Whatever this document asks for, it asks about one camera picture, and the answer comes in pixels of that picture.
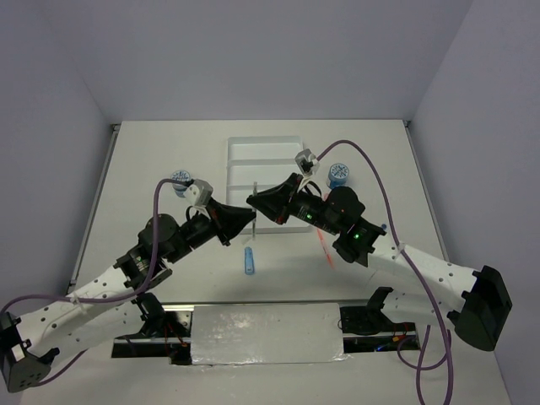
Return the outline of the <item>green white pen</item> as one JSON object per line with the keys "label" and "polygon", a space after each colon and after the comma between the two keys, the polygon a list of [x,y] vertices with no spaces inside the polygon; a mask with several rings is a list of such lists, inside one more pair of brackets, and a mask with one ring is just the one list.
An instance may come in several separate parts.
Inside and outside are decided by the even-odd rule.
{"label": "green white pen", "polygon": [[[257,182],[253,182],[253,188],[252,188],[252,194],[251,196],[257,195]],[[253,213],[255,214],[255,218],[251,222],[251,240],[255,240],[257,236],[257,210],[255,208],[251,208]]]}

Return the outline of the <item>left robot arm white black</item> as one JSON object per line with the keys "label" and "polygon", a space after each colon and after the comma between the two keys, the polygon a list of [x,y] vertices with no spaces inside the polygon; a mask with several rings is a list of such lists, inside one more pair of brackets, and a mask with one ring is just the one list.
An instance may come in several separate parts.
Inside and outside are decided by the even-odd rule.
{"label": "left robot arm white black", "polygon": [[138,234],[138,243],[92,281],[22,316],[3,310],[1,372],[8,391],[42,385],[54,366],[105,340],[160,334],[165,310],[150,290],[172,274],[169,266],[212,238],[229,245],[255,217],[249,208],[215,200],[184,224],[158,214]]}

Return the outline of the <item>orange highlighter pen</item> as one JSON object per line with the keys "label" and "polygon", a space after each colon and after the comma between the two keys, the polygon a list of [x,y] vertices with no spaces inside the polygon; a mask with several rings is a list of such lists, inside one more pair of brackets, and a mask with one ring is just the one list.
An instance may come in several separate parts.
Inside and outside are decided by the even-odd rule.
{"label": "orange highlighter pen", "polygon": [[333,260],[332,260],[332,256],[331,256],[331,253],[330,253],[330,251],[329,251],[329,249],[328,249],[328,245],[327,245],[327,243],[326,243],[326,239],[325,239],[325,237],[324,237],[322,231],[321,231],[320,229],[317,228],[317,229],[316,229],[316,233],[317,233],[318,239],[319,239],[319,241],[320,241],[320,243],[321,243],[322,250],[323,250],[323,252],[324,252],[324,255],[325,255],[326,259],[327,259],[327,262],[328,262],[330,268],[331,268],[332,270],[335,270],[335,267],[334,267],[334,264],[333,264]]}

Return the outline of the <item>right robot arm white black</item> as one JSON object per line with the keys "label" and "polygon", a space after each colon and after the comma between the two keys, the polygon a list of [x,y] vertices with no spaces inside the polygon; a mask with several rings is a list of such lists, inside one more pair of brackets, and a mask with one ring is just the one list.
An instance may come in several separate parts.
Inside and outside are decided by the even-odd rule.
{"label": "right robot arm white black", "polygon": [[365,206],[352,188],[338,186],[322,198],[302,190],[301,181],[301,175],[293,173],[281,185],[252,194],[246,201],[276,224],[295,217],[335,235],[332,246],[345,262],[428,287],[421,295],[379,287],[366,311],[374,329],[386,330],[393,322],[443,323],[464,343],[483,351],[495,349],[512,309],[498,270],[457,266],[398,244],[363,218]]}

